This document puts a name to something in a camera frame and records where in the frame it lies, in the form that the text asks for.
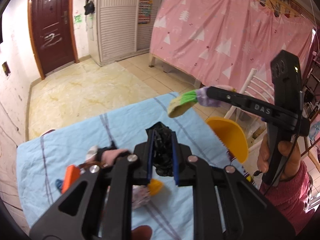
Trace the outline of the person left hand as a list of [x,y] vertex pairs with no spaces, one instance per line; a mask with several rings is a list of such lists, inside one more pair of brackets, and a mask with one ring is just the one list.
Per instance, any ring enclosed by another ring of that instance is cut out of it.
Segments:
[[152,236],[152,228],[148,225],[142,225],[131,231],[132,240],[150,240]]

